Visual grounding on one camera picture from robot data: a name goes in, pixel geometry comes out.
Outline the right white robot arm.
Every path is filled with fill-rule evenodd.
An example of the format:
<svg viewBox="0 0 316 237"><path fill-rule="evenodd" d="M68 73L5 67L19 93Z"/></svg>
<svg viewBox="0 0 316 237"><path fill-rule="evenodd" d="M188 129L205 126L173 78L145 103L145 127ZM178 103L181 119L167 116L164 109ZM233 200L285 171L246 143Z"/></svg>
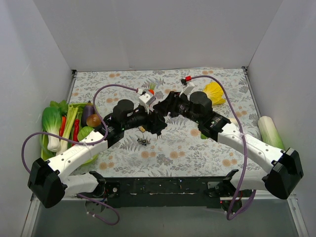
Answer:
<svg viewBox="0 0 316 237"><path fill-rule="evenodd" d="M163 116L181 115L196 122L204 136L245 154L264 170L262 176L244 176L242 185L236 179L226 181L223 189L229 196L241 190L266 190L279 199L287 199L304 176L296 150L284 151L242 134L229 119L213 111L212 102L204 92L197 91L187 97L172 91L153 109Z"/></svg>

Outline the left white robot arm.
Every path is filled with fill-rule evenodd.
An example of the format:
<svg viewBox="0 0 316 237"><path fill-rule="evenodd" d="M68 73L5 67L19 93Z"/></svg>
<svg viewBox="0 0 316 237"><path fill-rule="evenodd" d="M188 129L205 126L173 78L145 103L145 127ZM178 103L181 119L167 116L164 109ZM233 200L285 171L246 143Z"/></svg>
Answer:
<svg viewBox="0 0 316 237"><path fill-rule="evenodd" d="M46 161L33 162L28 187L46 208L55 206L64 196L87 194L102 197L106 179L96 171L73 176L71 173L94 155L107 150L124 137L129 129L144 127L146 131L160 135L167 124L157 111L146 111L143 106L134 107L130 100L120 100L113 112L104 117L105 124L96 127L82 140L63 153Z"/></svg>

